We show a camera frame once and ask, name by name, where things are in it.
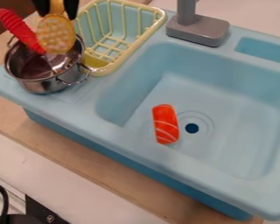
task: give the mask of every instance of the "pot handle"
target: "pot handle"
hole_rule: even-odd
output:
[[[89,76],[90,76],[90,74],[91,74],[91,70],[90,70],[89,67],[84,66],[84,65],[81,64],[81,63],[78,63],[78,66],[79,66],[79,69],[80,69],[80,67],[83,67],[84,69],[87,70],[87,73],[85,74],[85,78],[84,78],[84,79],[82,79],[82,80],[77,80],[77,81],[72,82],[72,83],[65,82],[65,81],[61,80],[60,78],[58,78],[58,77],[56,78],[56,80],[62,82],[62,84],[66,85],[66,86],[68,86],[68,87],[71,87],[71,86],[76,85],[76,84],[84,83],[85,81],[87,81],[87,80],[89,79]]]
[[[8,43],[7,43],[7,47],[8,47],[8,48],[11,48],[11,43],[12,43],[13,39],[15,39],[15,38],[16,38],[16,36],[12,36],[12,37],[10,38],[10,40],[9,40]]]

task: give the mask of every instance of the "metal pot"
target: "metal pot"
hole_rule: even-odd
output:
[[[85,45],[82,38],[76,36],[73,48],[65,54],[37,55],[23,43],[10,46],[5,55],[5,69],[17,79],[21,86],[34,94],[51,94],[65,88],[85,82],[91,70],[81,64]],[[87,71],[81,80],[82,72]]]

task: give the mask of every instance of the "yellow cookie toy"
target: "yellow cookie toy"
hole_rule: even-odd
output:
[[[75,42],[72,22],[59,14],[49,14],[38,24],[38,42],[48,53],[66,53]]]

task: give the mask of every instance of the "red spatula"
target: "red spatula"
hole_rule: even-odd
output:
[[[21,17],[10,10],[0,9],[0,20],[10,33],[26,44],[35,53],[45,54],[46,50],[39,44],[36,34],[23,21]]]

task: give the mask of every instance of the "wooden table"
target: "wooden table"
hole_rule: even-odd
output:
[[[150,0],[133,0],[148,3]],[[34,26],[36,14],[28,18]],[[0,65],[7,51],[9,33],[0,36]],[[0,133],[65,166],[96,184],[123,196],[170,223],[178,224],[237,224],[227,216],[159,184],[151,178],[118,164],[28,119],[16,104],[0,97]],[[261,224],[254,218],[246,224]]]

